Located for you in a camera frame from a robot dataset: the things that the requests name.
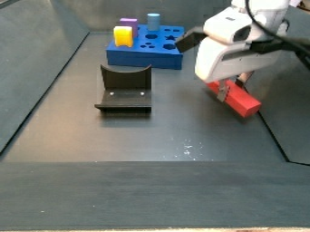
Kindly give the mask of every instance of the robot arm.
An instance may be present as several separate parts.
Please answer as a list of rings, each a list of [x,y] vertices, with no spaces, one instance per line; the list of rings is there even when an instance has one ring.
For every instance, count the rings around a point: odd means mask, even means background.
[[[283,19],[288,4],[289,0],[249,1],[255,21],[277,35],[285,35],[288,28]],[[252,23],[243,0],[232,0],[231,6],[201,28],[193,28],[177,38],[174,45],[184,52],[198,42],[194,74],[205,83],[264,68],[277,60],[280,50],[295,52]],[[308,41],[303,40],[303,44],[308,47]]]
[[[310,41],[284,39],[289,0],[232,0],[231,6],[192,28],[174,45],[184,52],[200,44],[194,74],[216,93],[220,102],[247,117],[260,107],[241,89],[252,72],[271,65],[280,50],[295,52],[310,70]],[[237,76],[232,83],[228,78]]]

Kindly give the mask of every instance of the blue pegboard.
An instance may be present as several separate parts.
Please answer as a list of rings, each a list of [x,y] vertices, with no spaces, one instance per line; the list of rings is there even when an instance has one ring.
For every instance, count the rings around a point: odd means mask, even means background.
[[[124,65],[152,68],[181,69],[182,54],[174,47],[174,39],[184,33],[184,27],[161,25],[158,31],[148,31],[148,26],[137,26],[137,37],[133,46],[106,47],[109,65]]]

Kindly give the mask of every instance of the yellow cube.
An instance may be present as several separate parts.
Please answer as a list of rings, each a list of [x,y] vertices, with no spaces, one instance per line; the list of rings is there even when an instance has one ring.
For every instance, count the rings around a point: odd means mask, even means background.
[[[132,47],[132,27],[130,26],[114,26],[113,27],[113,41],[116,46],[125,45]]]

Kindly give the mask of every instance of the black holder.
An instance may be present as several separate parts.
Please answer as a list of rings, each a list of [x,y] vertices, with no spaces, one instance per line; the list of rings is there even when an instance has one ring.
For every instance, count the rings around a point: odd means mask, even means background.
[[[150,65],[137,72],[114,72],[100,65],[104,83],[101,111],[150,111]]]

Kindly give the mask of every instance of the gray surface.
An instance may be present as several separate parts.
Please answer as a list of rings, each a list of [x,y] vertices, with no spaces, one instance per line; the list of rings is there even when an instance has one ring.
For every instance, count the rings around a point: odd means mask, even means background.
[[[229,0],[58,0],[90,28],[110,31],[120,18],[137,18],[146,23],[146,14],[158,13],[161,24],[189,29],[229,6]]]
[[[18,0],[0,0],[0,9],[15,3]]]
[[[310,227],[308,179],[288,163],[6,163],[1,230]]]
[[[283,161],[259,117],[241,119],[194,78],[194,50],[181,71],[152,69],[149,116],[104,116],[93,105],[109,40],[110,34],[88,35],[2,161]]]
[[[88,29],[51,0],[0,9],[0,150],[69,60]]]
[[[310,15],[291,8],[288,36],[310,39]],[[310,164],[310,71],[293,53],[283,53],[277,63],[257,71],[248,90],[261,101],[261,114],[292,162]]]

